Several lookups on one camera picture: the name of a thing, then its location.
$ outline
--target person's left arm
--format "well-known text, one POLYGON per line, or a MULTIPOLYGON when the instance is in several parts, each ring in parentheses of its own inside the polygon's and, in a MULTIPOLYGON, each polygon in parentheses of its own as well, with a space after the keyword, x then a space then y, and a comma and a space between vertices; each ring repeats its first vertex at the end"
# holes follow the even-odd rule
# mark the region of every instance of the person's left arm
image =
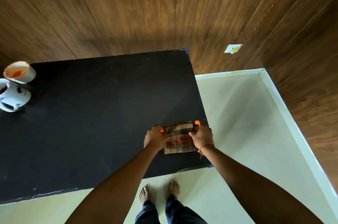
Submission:
POLYGON ((123 223, 137 194, 141 180, 157 152, 167 141, 158 126, 144 139, 144 149, 94 188, 70 215, 71 223, 123 223))

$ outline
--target person's left hand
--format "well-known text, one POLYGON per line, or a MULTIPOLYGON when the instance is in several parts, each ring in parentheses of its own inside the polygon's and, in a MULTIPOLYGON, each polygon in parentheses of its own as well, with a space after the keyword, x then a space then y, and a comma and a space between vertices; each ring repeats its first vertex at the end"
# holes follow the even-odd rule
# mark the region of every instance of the person's left hand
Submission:
POLYGON ((157 151, 162 149, 166 145, 167 134, 162 133, 159 126, 154 126, 151 130, 147 131, 144 138, 144 147, 153 147, 157 151))

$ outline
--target dark blue jeans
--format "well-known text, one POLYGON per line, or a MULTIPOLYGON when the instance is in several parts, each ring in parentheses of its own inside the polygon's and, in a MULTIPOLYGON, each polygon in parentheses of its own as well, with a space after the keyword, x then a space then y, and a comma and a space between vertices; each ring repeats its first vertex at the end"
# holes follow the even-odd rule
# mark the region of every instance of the dark blue jeans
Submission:
MULTIPOLYGON (((168 224, 207 224, 192 209, 181 204, 176 196, 169 196, 166 203, 166 217, 168 224)), ((160 224, 155 205, 145 201, 141 212, 136 216, 135 224, 160 224)))

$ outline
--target mug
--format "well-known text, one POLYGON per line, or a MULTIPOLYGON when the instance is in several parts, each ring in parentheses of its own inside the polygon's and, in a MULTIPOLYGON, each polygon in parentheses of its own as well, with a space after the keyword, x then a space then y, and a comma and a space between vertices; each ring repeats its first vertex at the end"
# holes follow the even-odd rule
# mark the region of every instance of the mug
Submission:
POLYGON ((36 71, 26 61, 17 61, 5 68, 3 76, 17 83, 28 83, 36 77, 36 71))
POLYGON ((7 112, 14 112, 26 104, 31 97, 30 91, 7 79, 0 79, 0 108, 7 112))

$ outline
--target foot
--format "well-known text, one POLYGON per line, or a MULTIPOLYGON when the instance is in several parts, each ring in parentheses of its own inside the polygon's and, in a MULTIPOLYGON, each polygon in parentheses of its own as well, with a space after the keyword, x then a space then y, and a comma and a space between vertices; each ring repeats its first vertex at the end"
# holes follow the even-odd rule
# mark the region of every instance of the foot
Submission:
POLYGON ((140 202, 143 205, 145 201, 150 201, 150 192, 149 188, 144 187, 140 192, 140 202))
POLYGON ((181 194, 180 185, 175 180, 171 181, 168 184, 168 197, 174 195, 178 199, 180 194, 181 194))

